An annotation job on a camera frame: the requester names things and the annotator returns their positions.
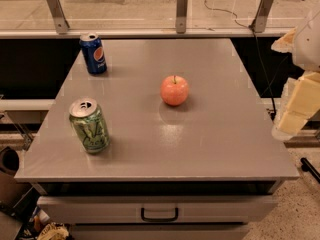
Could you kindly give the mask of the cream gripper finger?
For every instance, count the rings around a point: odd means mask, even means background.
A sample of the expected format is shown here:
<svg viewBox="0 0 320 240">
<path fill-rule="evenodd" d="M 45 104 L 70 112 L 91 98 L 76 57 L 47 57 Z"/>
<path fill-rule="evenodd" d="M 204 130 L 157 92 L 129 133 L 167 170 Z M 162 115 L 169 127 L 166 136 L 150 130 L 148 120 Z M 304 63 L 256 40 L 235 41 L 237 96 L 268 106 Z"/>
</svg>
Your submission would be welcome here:
<svg viewBox="0 0 320 240">
<path fill-rule="evenodd" d="M 294 38 L 296 35 L 296 28 L 291 29 L 285 35 L 277 39 L 271 45 L 271 49 L 280 53 L 292 53 L 294 50 Z"/>
<path fill-rule="evenodd" d="M 320 73 L 306 71 L 298 79 L 289 78 L 281 95 L 276 129 L 295 136 L 320 110 Z"/>
</svg>

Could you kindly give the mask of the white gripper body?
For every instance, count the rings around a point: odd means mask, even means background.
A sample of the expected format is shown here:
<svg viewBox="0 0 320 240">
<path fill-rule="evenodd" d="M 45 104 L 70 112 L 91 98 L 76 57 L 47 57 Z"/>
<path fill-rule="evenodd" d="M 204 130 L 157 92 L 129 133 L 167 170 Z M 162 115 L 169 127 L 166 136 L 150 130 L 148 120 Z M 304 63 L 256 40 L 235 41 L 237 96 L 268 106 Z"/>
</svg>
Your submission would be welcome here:
<svg viewBox="0 0 320 240">
<path fill-rule="evenodd" d="M 297 27 L 293 63 L 306 71 L 320 71 L 320 9 L 313 9 Z"/>
</svg>

